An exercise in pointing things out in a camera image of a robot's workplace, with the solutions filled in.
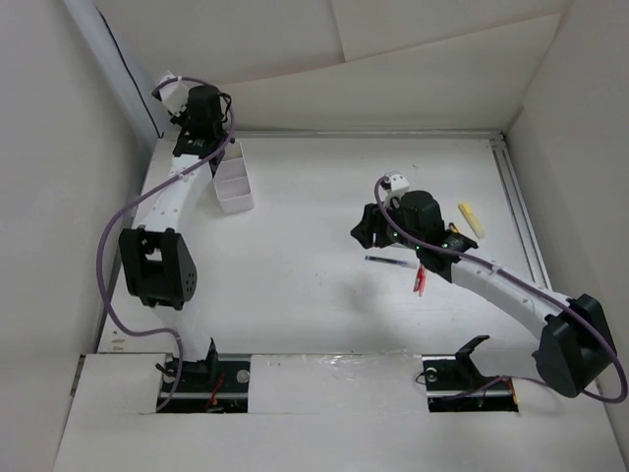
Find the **cream yellow highlighter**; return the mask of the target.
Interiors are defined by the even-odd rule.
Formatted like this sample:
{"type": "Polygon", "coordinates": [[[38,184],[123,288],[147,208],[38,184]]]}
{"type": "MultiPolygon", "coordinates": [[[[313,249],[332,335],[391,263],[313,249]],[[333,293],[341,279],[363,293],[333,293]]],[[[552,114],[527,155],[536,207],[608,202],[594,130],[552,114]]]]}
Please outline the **cream yellow highlighter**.
{"type": "Polygon", "coordinates": [[[467,203],[461,203],[458,205],[458,208],[476,237],[479,239],[485,238],[486,232],[471,206],[467,203]]]}

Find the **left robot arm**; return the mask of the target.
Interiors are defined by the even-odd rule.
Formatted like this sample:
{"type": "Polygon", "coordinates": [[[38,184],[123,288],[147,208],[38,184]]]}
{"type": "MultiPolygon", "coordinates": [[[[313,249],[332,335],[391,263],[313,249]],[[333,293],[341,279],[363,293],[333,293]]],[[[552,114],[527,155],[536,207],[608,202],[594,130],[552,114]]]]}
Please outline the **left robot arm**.
{"type": "Polygon", "coordinates": [[[176,181],[157,192],[137,227],[121,232],[119,249],[129,293],[179,333],[188,362],[185,378],[205,390],[218,381],[219,367],[206,357],[211,339],[187,305],[198,271],[183,232],[230,143],[225,129],[230,99],[213,85],[189,88],[174,78],[160,84],[156,96],[180,127],[168,174],[176,181]]]}

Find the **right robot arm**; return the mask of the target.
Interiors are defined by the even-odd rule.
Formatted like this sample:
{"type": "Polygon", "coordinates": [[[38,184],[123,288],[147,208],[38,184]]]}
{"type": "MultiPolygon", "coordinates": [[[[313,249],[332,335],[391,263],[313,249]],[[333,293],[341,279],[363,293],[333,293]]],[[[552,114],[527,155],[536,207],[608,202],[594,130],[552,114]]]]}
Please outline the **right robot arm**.
{"type": "Polygon", "coordinates": [[[522,325],[539,343],[533,353],[546,386],[565,397],[584,394],[608,367],[616,370],[619,393],[628,379],[618,358],[601,304],[543,289],[484,258],[478,243],[446,227],[440,207],[425,191],[394,190],[385,180],[374,186],[375,201],[364,207],[351,236],[364,249],[401,245],[421,266],[446,282],[467,289],[522,325]]]}

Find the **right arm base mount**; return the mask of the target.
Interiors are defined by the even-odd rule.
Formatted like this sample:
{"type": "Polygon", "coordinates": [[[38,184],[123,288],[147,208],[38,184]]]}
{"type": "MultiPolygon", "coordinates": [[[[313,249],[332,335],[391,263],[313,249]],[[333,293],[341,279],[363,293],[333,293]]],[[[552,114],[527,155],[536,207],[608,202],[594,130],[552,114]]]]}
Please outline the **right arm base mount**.
{"type": "Polygon", "coordinates": [[[422,356],[422,370],[415,383],[426,388],[430,413],[517,413],[519,406],[513,383],[499,376],[484,376],[472,354],[489,339],[479,335],[453,354],[422,356]]]}

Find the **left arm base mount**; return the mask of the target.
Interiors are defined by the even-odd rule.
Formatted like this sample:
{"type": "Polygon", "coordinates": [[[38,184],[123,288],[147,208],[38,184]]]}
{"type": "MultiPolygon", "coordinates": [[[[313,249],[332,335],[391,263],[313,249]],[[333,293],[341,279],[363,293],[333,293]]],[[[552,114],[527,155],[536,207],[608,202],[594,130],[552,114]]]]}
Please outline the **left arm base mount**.
{"type": "Polygon", "coordinates": [[[156,410],[164,414],[244,414],[249,407],[251,355],[220,354],[210,341],[204,359],[185,361],[174,385],[178,360],[156,364],[162,384],[156,410]]]}

